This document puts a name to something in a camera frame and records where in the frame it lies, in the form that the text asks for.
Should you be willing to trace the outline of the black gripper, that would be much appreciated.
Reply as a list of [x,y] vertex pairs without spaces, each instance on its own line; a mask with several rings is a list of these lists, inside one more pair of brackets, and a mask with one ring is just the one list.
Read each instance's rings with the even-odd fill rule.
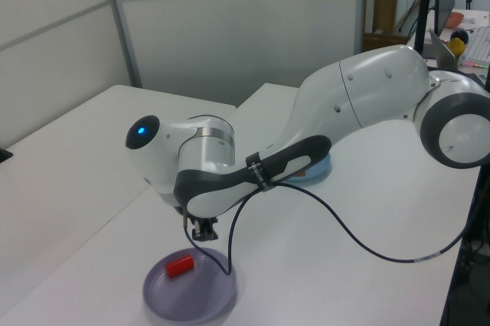
[[191,237],[194,241],[213,241],[219,238],[214,230],[214,224],[218,222],[216,217],[199,218],[191,215],[188,219],[193,226]]

